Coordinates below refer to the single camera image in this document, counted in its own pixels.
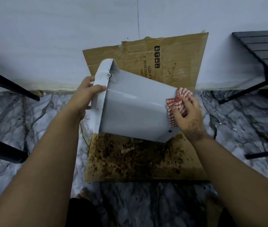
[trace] flattened cardboard box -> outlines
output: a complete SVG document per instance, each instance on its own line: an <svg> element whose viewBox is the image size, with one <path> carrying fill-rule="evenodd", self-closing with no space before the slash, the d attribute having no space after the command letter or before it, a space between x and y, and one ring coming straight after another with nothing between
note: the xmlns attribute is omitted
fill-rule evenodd
<svg viewBox="0 0 268 227"><path fill-rule="evenodd" d="M102 60L113 58L122 70L194 91L208 33L123 41L121 45L84 50L94 76ZM162 144L101 133L93 134L85 181L207 180L192 145L182 133ZM124 146L134 149L123 154Z"/></svg>
<svg viewBox="0 0 268 227"><path fill-rule="evenodd" d="M123 41L120 45L83 50L94 76L102 60L113 58L122 70L173 87L194 90L208 33Z"/></svg>

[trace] hand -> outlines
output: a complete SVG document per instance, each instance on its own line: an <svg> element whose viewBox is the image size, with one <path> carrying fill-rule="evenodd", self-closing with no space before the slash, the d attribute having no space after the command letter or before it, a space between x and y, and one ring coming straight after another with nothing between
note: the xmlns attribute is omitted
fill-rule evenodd
<svg viewBox="0 0 268 227"><path fill-rule="evenodd" d="M177 122L178 127L185 134L185 137L190 141L198 141L204 137L207 137L207 133L204 130L203 118L201 107L196 98L190 97L187 100L184 96L180 96L187 111L188 115L183 118L177 108L173 109L173 114Z"/></svg>
<svg viewBox="0 0 268 227"><path fill-rule="evenodd" d="M94 76L87 76L83 80L83 82L81 82L78 89L72 95L72 98L66 105L66 108L68 108L69 110L79 113L80 120L82 120L85 117L86 110L91 109L89 103L93 98L93 96L96 93L105 91L107 89L106 86L101 86L99 84L97 85L91 84L91 82L94 81L94 79L95 79Z"/></svg>

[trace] rag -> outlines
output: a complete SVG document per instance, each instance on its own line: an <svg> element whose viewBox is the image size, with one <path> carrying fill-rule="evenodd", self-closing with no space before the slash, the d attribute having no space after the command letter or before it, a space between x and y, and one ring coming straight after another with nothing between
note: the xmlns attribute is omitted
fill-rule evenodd
<svg viewBox="0 0 268 227"><path fill-rule="evenodd" d="M177 122L176 122L174 115L173 115L173 107L176 107L178 109L178 111L180 112L182 117L185 117L188 114L188 111L185 108L185 105L183 104L180 96L184 96L187 100L191 101L190 97L192 95L193 94L191 91L187 90L186 88L181 87L181 88L178 88L176 90L176 97L175 98L166 99L167 109L168 109L168 118L169 118L169 122L170 122L171 127L177 126Z"/></svg>

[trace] forearm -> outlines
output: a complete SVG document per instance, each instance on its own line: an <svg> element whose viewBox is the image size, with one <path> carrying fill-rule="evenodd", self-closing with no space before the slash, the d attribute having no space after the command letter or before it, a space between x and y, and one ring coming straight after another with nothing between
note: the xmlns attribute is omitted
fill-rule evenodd
<svg viewBox="0 0 268 227"><path fill-rule="evenodd" d="M268 179L208 135L192 139L199 160L239 225L268 226Z"/></svg>
<svg viewBox="0 0 268 227"><path fill-rule="evenodd" d="M79 115L64 108L0 198L0 226L64 226Z"/></svg>

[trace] left hand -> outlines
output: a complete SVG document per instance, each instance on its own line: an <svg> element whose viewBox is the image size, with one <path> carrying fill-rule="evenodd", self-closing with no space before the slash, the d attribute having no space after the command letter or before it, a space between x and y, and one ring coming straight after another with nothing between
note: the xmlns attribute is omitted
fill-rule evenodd
<svg viewBox="0 0 268 227"><path fill-rule="evenodd" d="M94 76L87 76L83 82L79 85L76 92L72 95L72 98L67 103L66 107L76 113L79 113L80 119L85 117L86 110L91 109L89 103L93 96L106 90L106 86L101 86L99 84L91 84L94 81Z"/></svg>

